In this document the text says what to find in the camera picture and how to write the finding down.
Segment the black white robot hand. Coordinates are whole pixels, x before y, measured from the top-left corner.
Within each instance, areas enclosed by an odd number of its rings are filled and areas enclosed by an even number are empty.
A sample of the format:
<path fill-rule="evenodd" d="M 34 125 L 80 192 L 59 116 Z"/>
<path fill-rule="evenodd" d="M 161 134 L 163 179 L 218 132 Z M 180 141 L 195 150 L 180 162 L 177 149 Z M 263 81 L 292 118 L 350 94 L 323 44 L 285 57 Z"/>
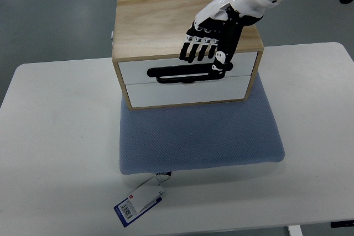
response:
<path fill-rule="evenodd" d="M 195 16 L 186 32 L 179 59 L 192 63 L 205 55 L 212 69 L 222 70 L 236 51 L 243 27 L 258 22 L 281 0 L 213 0 Z"/>

